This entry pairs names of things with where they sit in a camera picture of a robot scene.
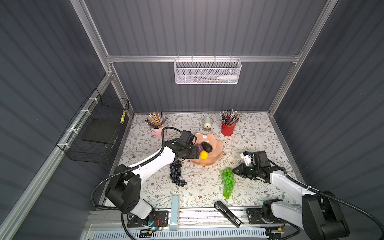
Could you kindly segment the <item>purple fake fig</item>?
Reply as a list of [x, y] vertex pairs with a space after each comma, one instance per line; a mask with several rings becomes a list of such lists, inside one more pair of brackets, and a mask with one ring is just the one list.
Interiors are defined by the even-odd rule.
[[195, 144], [195, 147], [197, 147], [199, 149], [199, 152], [201, 152], [203, 150], [203, 147], [201, 144]]

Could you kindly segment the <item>yellow fake lemon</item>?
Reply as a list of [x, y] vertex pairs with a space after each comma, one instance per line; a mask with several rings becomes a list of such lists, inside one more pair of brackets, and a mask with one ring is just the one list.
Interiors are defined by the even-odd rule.
[[209, 156], [208, 152], [206, 152], [206, 151], [200, 152], [200, 159], [205, 160], [208, 158], [208, 156]]

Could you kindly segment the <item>dark fake avocado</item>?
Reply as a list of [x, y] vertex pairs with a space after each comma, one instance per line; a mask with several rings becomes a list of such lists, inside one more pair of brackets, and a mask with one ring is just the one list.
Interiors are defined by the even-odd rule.
[[206, 151], [207, 153], [211, 153], [213, 151], [212, 145], [209, 144], [208, 142], [201, 142], [201, 146], [203, 150]]

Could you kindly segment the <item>black fake grape bunch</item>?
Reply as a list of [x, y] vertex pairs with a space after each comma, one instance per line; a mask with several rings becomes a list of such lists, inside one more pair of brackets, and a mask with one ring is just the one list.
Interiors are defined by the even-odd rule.
[[182, 166], [183, 162], [180, 160], [170, 164], [170, 179], [178, 187], [185, 187], [187, 185], [187, 181], [182, 178]]

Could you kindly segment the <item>pink scalloped fruit bowl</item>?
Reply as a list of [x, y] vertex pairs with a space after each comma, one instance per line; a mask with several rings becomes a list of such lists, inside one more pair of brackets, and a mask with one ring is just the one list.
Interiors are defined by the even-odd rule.
[[215, 164], [223, 156], [223, 143], [216, 139], [213, 134], [201, 134], [197, 133], [197, 144], [208, 143], [212, 146], [212, 151], [207, 153], [206, 159], [191, 159], [191, 162], [200, 166], [211, 166]]

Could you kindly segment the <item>green fake grape bunch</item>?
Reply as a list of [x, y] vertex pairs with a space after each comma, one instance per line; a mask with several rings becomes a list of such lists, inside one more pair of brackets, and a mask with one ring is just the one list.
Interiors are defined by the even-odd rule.
[[227, 200], [230, 199], [230, 197], [233, 193], [234, 186], [235, 186], [235, 177], [234, 177], [234, 173], [232, 172], [232, 170], [233, 169], [231, 169], [230, 167], [227, 167], [221, 172], [222, 183], [224, 185], [223, 196]]

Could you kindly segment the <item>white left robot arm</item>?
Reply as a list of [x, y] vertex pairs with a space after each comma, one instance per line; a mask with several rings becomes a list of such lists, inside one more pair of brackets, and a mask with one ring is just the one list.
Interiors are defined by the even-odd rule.
[[132, 214], [145, 225], [150, 225], [155, 218], [155, 210], [141, 197], [142, 185], [158, 170], [173, 163], [177, 159], [198, 159], [200, 152], [195, 146], [197, 137], [190, 131], [181, 131], [173, 127], [166, 130], [175, 130], [181, 133], [178, 138], [165, 141], [162, 136], [161, 148], [138, 162], [136, 165], [119, 165], [109, 180], [105, 197], [124, 215]]

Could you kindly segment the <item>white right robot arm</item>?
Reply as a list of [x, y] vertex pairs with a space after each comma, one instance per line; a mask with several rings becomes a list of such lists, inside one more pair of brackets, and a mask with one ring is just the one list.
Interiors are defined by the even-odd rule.
[[321, 195], [311, 191], [290, 177], [284, 167], [273, 163], [266, 152], [245, 151], [240, 157], [240, 165], [232, 170], [235, 175], [271, 184], [297, 202], [291, 205], [281, 199], [264, 201], [258, 215], [265, 223], [284, 220], [304, 230], [312, 240], [336, 240], [349, 236], [349, 226], [332, 193]]

